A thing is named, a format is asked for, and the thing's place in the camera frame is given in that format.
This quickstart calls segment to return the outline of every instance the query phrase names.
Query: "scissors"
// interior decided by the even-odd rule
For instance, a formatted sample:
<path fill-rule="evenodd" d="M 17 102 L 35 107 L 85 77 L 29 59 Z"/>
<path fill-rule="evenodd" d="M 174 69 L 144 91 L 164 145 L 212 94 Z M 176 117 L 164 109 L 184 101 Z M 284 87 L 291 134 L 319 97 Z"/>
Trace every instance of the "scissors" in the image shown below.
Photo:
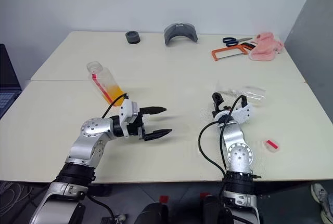
<path fill-rule="evenodd" d="M 232 38 L 232 37 L 227 37 L 227 38 L 223 38 L 222 42 L 226 45 L 226 46 L 237 46 L 239 42 L 243 42 L 243 41 L 249 41 L 252 38 L 240 38 L 240 39 L 236 39 L 236 38 Z"/>

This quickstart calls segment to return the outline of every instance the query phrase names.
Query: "pink towel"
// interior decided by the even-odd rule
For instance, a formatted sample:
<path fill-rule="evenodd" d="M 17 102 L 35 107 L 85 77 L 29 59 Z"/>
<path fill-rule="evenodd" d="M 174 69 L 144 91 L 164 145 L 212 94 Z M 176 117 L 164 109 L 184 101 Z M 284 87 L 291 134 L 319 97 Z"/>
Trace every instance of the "pink towel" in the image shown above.
<path fill-rule="evenodd" d="M 280 52 L 284 46 L 282 42 L 274 39 L 274 35 L 271 32 L 260 33 L 251 42 L 257 45 L 250 51 L 249 58 L 259 61 L 274 59 L 275 52 Z"/>

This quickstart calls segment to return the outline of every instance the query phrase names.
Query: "white wall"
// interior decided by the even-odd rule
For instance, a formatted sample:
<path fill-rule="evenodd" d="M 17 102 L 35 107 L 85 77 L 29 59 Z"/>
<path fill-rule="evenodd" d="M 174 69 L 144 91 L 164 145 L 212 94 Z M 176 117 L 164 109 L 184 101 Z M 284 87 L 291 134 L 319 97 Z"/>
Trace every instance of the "white wall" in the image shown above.
<path fill-rule="evenodd" d="M 162 32 L 189 22 L 198 33 L 273 31 L 285 40 L 305 1 L 0 0 L 0 42 L 23 85 L 71 30 Z"/>

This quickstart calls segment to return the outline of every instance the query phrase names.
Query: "bottle cap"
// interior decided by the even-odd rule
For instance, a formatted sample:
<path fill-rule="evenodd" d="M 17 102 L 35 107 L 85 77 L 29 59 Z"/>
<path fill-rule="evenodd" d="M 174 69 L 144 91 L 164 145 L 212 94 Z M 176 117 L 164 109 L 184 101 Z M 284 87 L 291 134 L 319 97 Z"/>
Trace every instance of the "bottle cap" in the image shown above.
<path fill-rule="evenodd" d="M 98 61 L 92 61 L 87 64 L 87 69 L 91 74 L 96 74 L 101 72 L 103 67 Z"/>
<path fill-rule="evenodd" d="M 129 31 L 125 34 L 128 43 L 137 44 L 140 42 L 139 33 L 136 31 Z"/>

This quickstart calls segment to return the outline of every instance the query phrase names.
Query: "floor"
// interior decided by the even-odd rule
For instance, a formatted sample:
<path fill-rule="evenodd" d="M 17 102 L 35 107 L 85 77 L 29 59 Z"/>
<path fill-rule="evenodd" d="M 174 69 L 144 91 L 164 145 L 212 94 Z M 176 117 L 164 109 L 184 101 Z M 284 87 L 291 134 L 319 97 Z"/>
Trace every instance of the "floor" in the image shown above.
<path fill-rule="evenodd" d="M 321 182 L 333 193 L 333 180 Z M 168 195 L 167 203 L 172 223 L 200 223 L 198 220 L 199 195 L 209 192 L 217 195 L 221 184 L 217 182 L 188 183 L 148 183 L 135 185 L 114 185 L 109 197 L 99 197 L 109 205 L 115 214 L 127 214 L 126 224 L 133 224 L 142 209 L 159 200 L 161 195 Z M 0 218 L 1 224 L 7 224 L 22 203 L 18 203 L 10 212 Z M 86 212 L 83 223 L 100 223 L 103 216 L 108 216 L 104 208 L 85 199 Z M 28 223 L 34 212 L 29 204 L 15 223 Z M 258 197 L 258 209 L 264 223 L 269 224 L 320 224 L 320 207 L 312 199 L 309 186 L 297 187 Z"/>

